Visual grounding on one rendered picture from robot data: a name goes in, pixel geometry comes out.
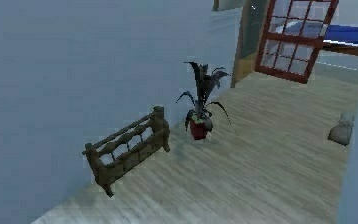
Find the dark plant in red pot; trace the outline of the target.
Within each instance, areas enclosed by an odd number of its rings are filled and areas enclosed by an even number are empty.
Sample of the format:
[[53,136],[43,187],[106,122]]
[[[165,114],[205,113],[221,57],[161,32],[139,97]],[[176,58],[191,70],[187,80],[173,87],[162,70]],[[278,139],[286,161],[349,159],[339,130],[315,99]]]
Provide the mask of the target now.
[[194,61],[186,61],[186,64],[190,64],[193,69],[197,97],[194,97],[190,91],[185,91],[179,96],[178,100],[183,96],[190,98],[194,108],[190,109],[186,114],[185,130],[190,130],[194,140],[203,140],[213,130],[211,120],[213,114],[207,109],[209,105],[218,105],[225,113],[228,122],[230,122],[229,115],[220,102],[208,101],[213,89],[215,87],[220,88],[220,80],[228,76],[228,73],[224,71],[224,67],[217,67],[209,74],[208,64],[199,64]]

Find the brown wooden bench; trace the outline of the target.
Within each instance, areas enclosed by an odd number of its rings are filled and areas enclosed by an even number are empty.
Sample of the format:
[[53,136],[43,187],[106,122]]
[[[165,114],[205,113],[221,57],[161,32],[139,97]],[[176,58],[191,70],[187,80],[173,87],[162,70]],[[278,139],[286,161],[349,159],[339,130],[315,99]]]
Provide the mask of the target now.
[[111,185],[159,149],[170,151],[170,127],[164,108],[155,106],[151,113],[132,122],[105,139],[86,143],[86,157],[94,180],[108,197],[114,195]]

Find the red framed glass door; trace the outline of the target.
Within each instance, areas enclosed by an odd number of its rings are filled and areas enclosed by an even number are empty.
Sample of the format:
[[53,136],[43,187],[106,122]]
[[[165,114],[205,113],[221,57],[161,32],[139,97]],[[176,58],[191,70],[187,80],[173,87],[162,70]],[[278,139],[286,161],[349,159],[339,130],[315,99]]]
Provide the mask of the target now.
[[339,0],[269,0],[255,71],[306,84]]

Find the grey sack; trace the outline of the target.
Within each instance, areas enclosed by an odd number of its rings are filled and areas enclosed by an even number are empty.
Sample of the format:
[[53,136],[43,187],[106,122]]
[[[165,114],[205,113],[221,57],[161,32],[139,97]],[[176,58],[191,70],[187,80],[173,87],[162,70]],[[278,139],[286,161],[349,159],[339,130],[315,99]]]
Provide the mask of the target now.
[[350,143],[355,116],[343,112],[336,126],[330,129],[327,139],[335,143],[347,146]]

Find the bed with blue cover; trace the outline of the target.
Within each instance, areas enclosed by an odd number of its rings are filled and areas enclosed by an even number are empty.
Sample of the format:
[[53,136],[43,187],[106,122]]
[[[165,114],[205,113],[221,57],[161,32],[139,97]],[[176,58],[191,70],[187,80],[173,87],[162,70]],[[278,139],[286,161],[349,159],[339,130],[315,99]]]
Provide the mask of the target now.
[[358,56],[358,27],[330,25],[324,37],[323,49]]

